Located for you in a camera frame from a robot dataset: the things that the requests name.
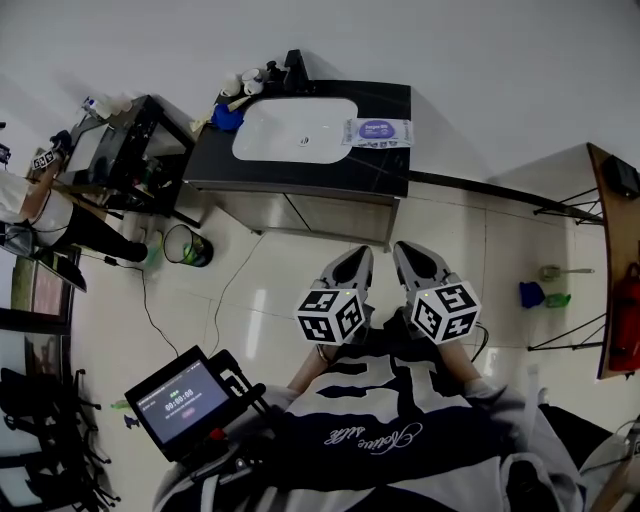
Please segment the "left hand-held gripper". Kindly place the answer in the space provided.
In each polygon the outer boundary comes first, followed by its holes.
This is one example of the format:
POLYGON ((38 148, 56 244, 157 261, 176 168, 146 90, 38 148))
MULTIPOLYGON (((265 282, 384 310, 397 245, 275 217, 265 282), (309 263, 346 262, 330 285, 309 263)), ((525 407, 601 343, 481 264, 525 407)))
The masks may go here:
POLYGON ((373 309, 366 299, 373 280, 374 254, 369 246, 360 249, 347 251, 329 263, 311 288, 300 295, 294 318, 306 341, 329 346, 354 343, 354 338, 370 327, 373 309))

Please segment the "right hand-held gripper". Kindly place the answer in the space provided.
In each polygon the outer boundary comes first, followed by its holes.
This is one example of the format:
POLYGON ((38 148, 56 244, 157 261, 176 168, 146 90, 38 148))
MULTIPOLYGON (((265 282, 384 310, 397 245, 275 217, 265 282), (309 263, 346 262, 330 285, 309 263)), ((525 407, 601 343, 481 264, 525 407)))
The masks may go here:
POLYGON ((481 303, 469 281, 459 280, 436 252, 414 242, 396 242, 393 261, 400 284, 434 286, 414 291, 409 299, 408 322, 436 345, 468 336, 481 312, 481 303))

